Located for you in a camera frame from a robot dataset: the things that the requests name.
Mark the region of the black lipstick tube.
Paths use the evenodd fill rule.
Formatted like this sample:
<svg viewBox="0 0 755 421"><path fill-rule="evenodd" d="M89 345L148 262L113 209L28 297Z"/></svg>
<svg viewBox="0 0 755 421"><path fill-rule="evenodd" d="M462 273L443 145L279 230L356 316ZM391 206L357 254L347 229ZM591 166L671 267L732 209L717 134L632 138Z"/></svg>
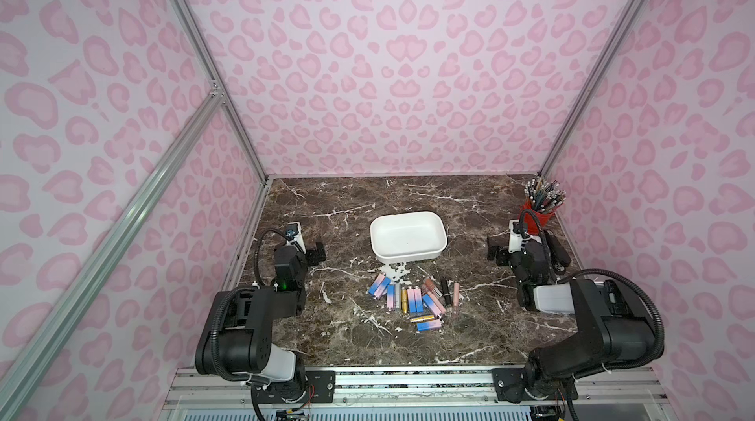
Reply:
<svg viewBox="0 0 755 421"><path fill-rule="evenodd" d="M452 297L450 294L449 282L447 279L440 280L440 289L442 290L442 298L444 299L444 305L450 307L452 305Z"/></svg>

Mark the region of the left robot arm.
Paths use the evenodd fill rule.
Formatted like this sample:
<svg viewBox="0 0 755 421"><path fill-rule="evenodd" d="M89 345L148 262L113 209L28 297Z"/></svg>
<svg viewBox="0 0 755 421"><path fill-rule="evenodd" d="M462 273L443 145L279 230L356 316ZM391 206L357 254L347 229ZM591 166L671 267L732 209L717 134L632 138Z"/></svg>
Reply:
<svg viewBox="0 0 755 421"><path fill-rule="evenodd" d="M273 343L273 323L298 317L307 301L311 267L326 261L324 244L308 249L300 222L273 229L284 243L273 252L269 284L238 286L214 296L196 352L195 369L239 383L275 403L298 403L309 389L302 357Z"/></svg>

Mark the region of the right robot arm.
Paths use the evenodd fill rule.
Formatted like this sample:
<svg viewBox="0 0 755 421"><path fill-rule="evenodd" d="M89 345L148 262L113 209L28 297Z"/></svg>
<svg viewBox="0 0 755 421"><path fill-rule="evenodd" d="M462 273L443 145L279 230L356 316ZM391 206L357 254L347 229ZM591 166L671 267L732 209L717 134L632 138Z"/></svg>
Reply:
<svg viewBox="0 0 755 421"><path fill-rule="evenodd" d="M574 334L532 349L523 367L493 370L499 401L572 404L580 380L640 368L663 355L666 331L652 298L613 271L572 273L570 253L556 234L543 228L529 232L513 220L507 244L488 238L487 258L511 269L522 309L576 320Z"/></svg>

